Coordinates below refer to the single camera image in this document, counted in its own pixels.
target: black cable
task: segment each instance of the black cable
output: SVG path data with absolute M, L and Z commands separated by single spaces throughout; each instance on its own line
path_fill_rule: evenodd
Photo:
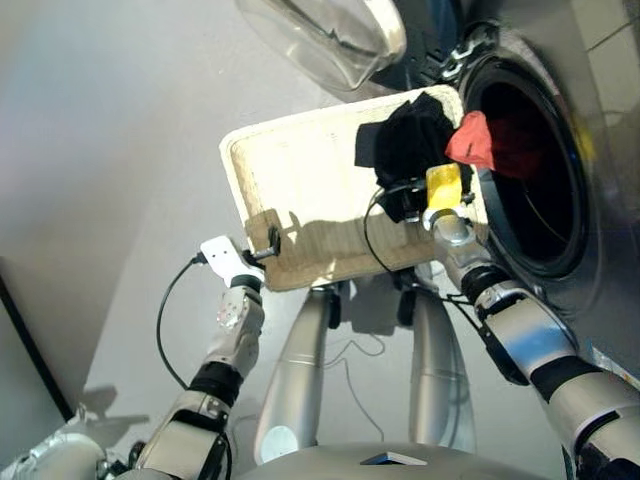
M 160 330 L 160 326 L 162 324 L 162 313 L 164 312 L 164 307 L 167 303 L 167 299 L 169 298 L 169 295 L 171 294 L 171 291 L 173 290 L 173 287 L 175 287 L 176 283 L 178 283 L 178 280 L 180 280 L 182 275 L 184 275 L 185 272 L 189 270 L 189 268 L 191 268 L 191 266 L 195 265 L 196 263 L 201 263 L 201 259 L 198 256 L 195 256 L 191 260 L 189 260 L 189 262 L 184 267 L 182 267 L 182 269 L 178 272 L 178 274 L 174 277 L 174 279 L 171 280 L 171 283 L 165 290 L 164 295 L 162 296 L 162 301 L 160 302 L 160 308 L 158 309 L 158 318 L 156 320 L 156 345 L 158 347 L 158 353 L 160 354 L 160 359 L 162 360 L 162 363 L 166 367 L 167 371 L 171 374 L 171 376 L 178 383 L 178 385 L 182 387 L 183 390 L 187 389 L 187 384 L 185 383 L 184 380 L 182 380 L 182 378 L 180 378 L 180 375 L 178 375 L 178 373 L 171 366 L 171 363 L 169 363 L 169 360 L 167 359 L 167 355 L 164 353 L 164 347 L 162 346 L 162 333 Z
M 69 402 L 67 402 L 67 399 L 62 393 L 62 390 L 60 390 L 60 387 L 58 386 L 55 378 L 53 378 L 53 375 L 51 374 L 51 370 L 49 370 L 47 363 L 44 361 L 44 358 L 40 354 L 40 350 L 38 350 L 38 346 L 33 340 L 33 337 L 31 336 L 31 333 L 29 332 L 29 329 L 27 328 L 22 315 L 20 315 L 18 307 L 13 301 L 13 298 L 11 297 L 11 294 L 9 293 L 9 290 L 1 276 L 0 301 L 4 305 L 4 308 L 9 315 L 9 319 L 16 329 L 16 333 L 18 334 L 22 345 L 27 351 L 27 354 L 29 355 L 33 366 L 38 372 L 38 375 L 40 375 L 42 383 L 49 392 L 53 403 L 55 403 L 56 407 L 58 407 L 58 411 L 60 412 L 60 415 L 62 416 L 64 421 L 69 421 L 71 418 L 73 418 L 73 410 L 71 409 Z
M 164 313 L 164 307 L 167 304 L 167 299 L 169 298 L 169 295 L 171 294 L 173 287 L 176 286 L 178 281 L 187 272 L 187 270 L 191 268 L 192 265 L 196 265 L 199 263 L 207 263 L 206 258 L 200 252 L 197 255 L 195 255 L 191 260 L 189 260 L 189 262 L 180 269 L 180 271 L 173 278 L 173 280 L 171 280 L 171 283 L 165 290 L 164 295 L 162 296 L 162 301 L 160 302 L 160 308 L 158 309 L 158 318 L 156 321 L 156 345 L 158 347 L 158 353 L 160 354 L 162 363 L 166 367 L 167 371 L 171 374 L 171 376 L 178 383 L 178 385 L 182 387 L 183 390 L 186 390 L 188 386 L 186 382 L 182 380 L 182 378 L 180 378 L 180 375 L 178 375 L 178 373 L 175 371 L 175 369 L 169 362 L 167 355 L 164 352 L 164 347 L 162 346 L 162 331 L 160 327 L 162 326 L 162 314 Z M 220 436 L 222 437 L 225 443 L 225 455 L 227 458 L 227 470 L 225 472 L 225 480 L 231 480 L 231 471 L 233 466 L 233 454 L 231 452 L 231 444 L 229 443 L 229 437 L 227 437 L 227 434 L 225 432 L 222 432 Z M 201 475 L 204 475 L 204 478 L 206 478 L 209 475 L 208 471 L 209 471 L 209 466 L 205 465 L 203 467 L 203 471 L 201 472 Z
M 410 189 L 410 188 L 415 188 L 412 185 L 403 185 L 401 187 L 396 187 L 395 191 L 399 191 L 399 190 L 403 190 L 403 189 Z M 367 249 L 369 250 L 369 253 L 371 253 L 371 256 L 376 260 L 376 262 L 378 262 L 378 264 L 389 274 L 391 275 L 391 278 L 393 278 L 394 280 L 397 278 L 397 274 L 391 270 L 378 256 L 378 254 L 376 253 L 376 251 L 373 248 L 373 245 L 371 244 L 371 239 L 369 238 L 369 216 L 371 215 L 371 210 L 373 210 L 373 207 L 375 207 L 378 202 L 380 201 L 380 199 L 382 197 L 384 197 L 385 195 L 388 195 L 389 192 L 382 192 L 381 194 L 378 194 L 378 192 L 374 193 L 373 196 L 371 197 L 371 200 L 369 201 L 369 206 L 367 207 L 367 211 L 364 214 L 364 217 L 362 219 L 362 230 L 363 230 L 363 234 L 364 234 L 364 241 L 367 244 Z M 419 287 L 419 285 L 413 284 L 413 283 L 408 283 L 408 282 L 404 282 L 402 281 L 402 283 L 406 286 L 409 287 L 413 290 L 418 290 L 420 291 L 421 288 Z M 433 292 L 431 290 L 426 289 L 425 291 L 428 291 L 428 293 L 433 294 Z M 461 301 L 461 300 L 454 300 L 453 297 L 457 297 L 457 296 L 464 296 L 463 294 L 450 294 L 447 295 L 447 298 L 443 298 L 443 297 L 438 297 L 440 298 L 441 301 L 443 302 L 447 302 L 447 303 L 451 303 L 453 305 L 456 305 L 459 307 L 459 305 L 471 305 L 469 302 L 465 302 L 465 301 Z M 467 319 L 470 319 L 469 315 L 463 311 L 463 314 L 465 315 L 465 317 L 467 317 Z
M 462 316 L 464 318 L 467 319 L 467 322 L 469 322 L 469 325 L 471 325 L 471 327 L 473 327 L 473 329 L 476 331 L 476 333 L 480 333 L 480 327 L 478 327 L 478 325 L 476 325 L 476 322 L 473 321 L 473 319 L 471 318 L 471 315 L 469 315 L 464 310 L 464 308 L 462 308 L 462 305 L 459 302 L 456 302 L 456 301 L 451 301 L 450 303 L 460 311 L 460 313 L 462 314 Z
M 222 438 L 224 439 L 224 443 L 226 444 L 225 453 L 227 456 L 227 471 L 224 473 L 225 480 L 231 480 L 231 468 L 233 467 L 233 454 L 231 453 L 231 443 L 229 442 L 229 437 L 227 437 L 226 432 L 222 432 Z

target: robotic hand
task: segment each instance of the robotic hand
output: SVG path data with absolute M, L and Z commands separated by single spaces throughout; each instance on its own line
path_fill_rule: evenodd
M 581 359 L 554 312 L 492 262 L 453 210 L 431 225 L 437 260 L 474 304 L 489 355 L 508 381 L 536 389 L 577 477 L 638 478 L 640 392 Z
M 140 453 L 136 469 L 120 479 L 216 479 L 230 452 L 224 433 L 229 412 L 258 359 L 264 273 L 228 237 L 203 243 L 201 251 L 228 287 L 217 318 L 225 335 Z

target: black joint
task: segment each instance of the black joint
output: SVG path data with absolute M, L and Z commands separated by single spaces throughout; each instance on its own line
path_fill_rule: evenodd
M 476 303 L 480 294 L 487 288 L 506 280 L 511 279 L 500 268 L 494 265 L 483 265 L 474 268 L 462 278 L 460 291 L 465 294 L 471 303 Z
M 413 311 L 416 307 L 417 293 L 415 290 L 405 290 L 400 296 L 400 303 L 398 303 L 398 323 L 403 327 L 410 327 L 413 325 Z
M 486 327 L 482 327 L 478 333 L 487 347 L 487 353 L 493 360 L 493 363 L 496 364 L 496 367 L 498 367 L 502 376 L 514 385 L 529 385 L 527 377 L 523 375 L 507 350 L 502 346 L 491 330 Z
M 232 407 L 244 382 L 238 371 L 222 362 L 202 365 L 189 385 L 189 390 L 204 392 Z
M 580 357 L 568 356 L 552 360 L 536 368 L 531 374 L 531 383 L 540 396 L 549 403 L 553 393 L 569 380 L 586 373 L 601 372 L 595 365 L 585 362 Z
M 213 418 L 191 410 L 178 410 L 171 420 L 185 423 L 209 432 L 222 433 L 227 426 L 228 415 L 220 414 L 218 417 Z
M 618 420 L 619 418 L 620 418 L 620 415 L 618 415 L 616 412 L 609 412 L 605 415 L 602 415 L 601 417 L 596 418 L 593 422 L 587 425 L 580 432 L 580 434 L 578 435 L 578 438 L 576 438 L 576 443 L 574 447 L 574 453 L 576 457 L 582 454 L 582 449 L 586 445 L 591 435 L 596 433 L 596 431 L 600 430 L 605 425 L 615 420 Z
M 233 287 L 249 287 L 259 293 L 262 282 L 253 275 L 237 275 L 231 279 L 231 288 Z
M 336 330 L 342 321 L 342 300 L 340 295 L 333 293 L 329 298 L 329 328 Z

